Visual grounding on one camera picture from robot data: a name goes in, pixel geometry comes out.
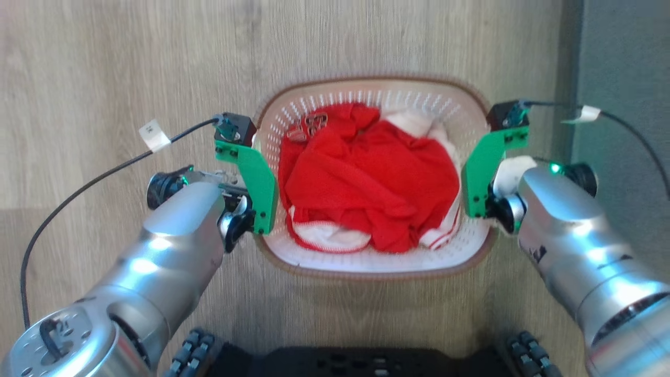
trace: laundry basket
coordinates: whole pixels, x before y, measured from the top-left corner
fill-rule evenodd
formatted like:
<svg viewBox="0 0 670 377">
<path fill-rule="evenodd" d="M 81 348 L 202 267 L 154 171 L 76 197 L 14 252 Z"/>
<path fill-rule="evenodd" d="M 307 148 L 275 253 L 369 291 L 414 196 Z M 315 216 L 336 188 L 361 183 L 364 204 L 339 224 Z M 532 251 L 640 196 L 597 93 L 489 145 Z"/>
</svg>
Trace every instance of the laundry basket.
<svg viewBox="0 0 670 377">
<path fill-rule="evenodd" d="M 490 131 L 486 122 L 488 103 L 458 80 L 407 76 L 334 78 L 294 85 L 274 95 L 256 116 L 259 131 L 254 148 L 264 155 L 277 176 L 281 139 L 291 124 L 319 107 L 350 102 L 382 111 L 411 108 L 437 117 L 457 149 L 456 160 L 462 163 Z M 457 234 L 438 250 L 418 247 L 406 254 L 384 254 L 368 248 L 351 254 L 327 254 L 298 246 L 287 231 L 281 201 L 277 206 L 274 229 L 262 237 L 261 249 L 276 265 L 297 274 L 343 278 L 453 274 L 481 261 L 494 237 L 484 220 L 463 214 Z"/>
</svg>

